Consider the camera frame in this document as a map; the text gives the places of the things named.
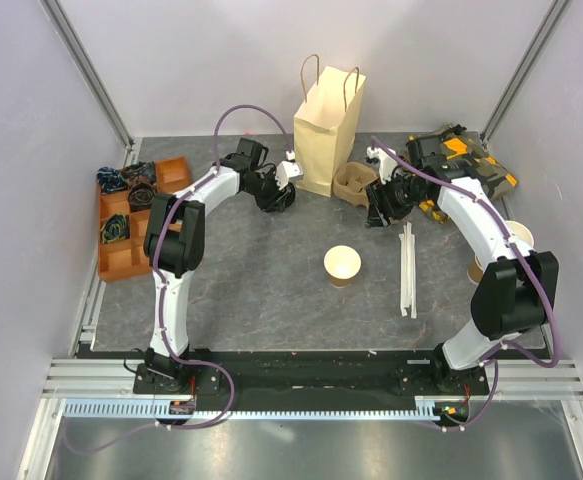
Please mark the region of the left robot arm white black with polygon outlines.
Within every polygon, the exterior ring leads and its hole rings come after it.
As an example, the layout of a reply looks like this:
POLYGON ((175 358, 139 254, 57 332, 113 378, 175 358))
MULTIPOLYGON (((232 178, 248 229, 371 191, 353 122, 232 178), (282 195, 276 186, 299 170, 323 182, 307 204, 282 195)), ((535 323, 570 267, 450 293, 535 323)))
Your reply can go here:
POLYGON ((207 215, 241 192, 263 212, 282 212, 294 202, 293 182, 303 175, 293 151, 286 151, 277 165, 266 161, 268 152, 261 143, 242 138, 235 152, 217 160, 191 186, 154 198, 143 245, 154 279, 154 330, 136 369, 134 393, 193 391, 204 362, 189 358, 187 310, 192 277, 205 252, 207 215))

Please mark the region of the single brown paper cup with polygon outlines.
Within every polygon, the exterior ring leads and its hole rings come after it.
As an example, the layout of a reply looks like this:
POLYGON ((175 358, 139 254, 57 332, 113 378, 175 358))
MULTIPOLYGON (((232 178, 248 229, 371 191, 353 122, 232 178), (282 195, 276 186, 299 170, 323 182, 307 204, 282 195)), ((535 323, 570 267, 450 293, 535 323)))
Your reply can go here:
POLYGON ((336 288, 344 288, 359 273, 362 260, 354 248, 337 245, 326 252, 323 264, 330 283, 336 288))

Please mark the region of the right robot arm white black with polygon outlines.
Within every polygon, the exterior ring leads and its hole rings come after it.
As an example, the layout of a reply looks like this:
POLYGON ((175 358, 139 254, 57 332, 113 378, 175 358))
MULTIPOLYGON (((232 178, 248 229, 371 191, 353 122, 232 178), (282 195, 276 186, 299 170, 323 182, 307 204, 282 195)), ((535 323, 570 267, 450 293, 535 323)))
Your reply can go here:
POLYGON ((476 163, 448 159, 439 149, 414 149, 415 162, 373 137, 367 160, 379 177, 366 188, 366 224, 385 227, 431 201, 457 226, 483 269, 470 301, 470 319, 433 351, 429 381, 438 392, 454 392, 504 348, 518 350, 543 368, 557 366, 561 345, 554 312, 559 262, 515 234, 493 206, 476 163))

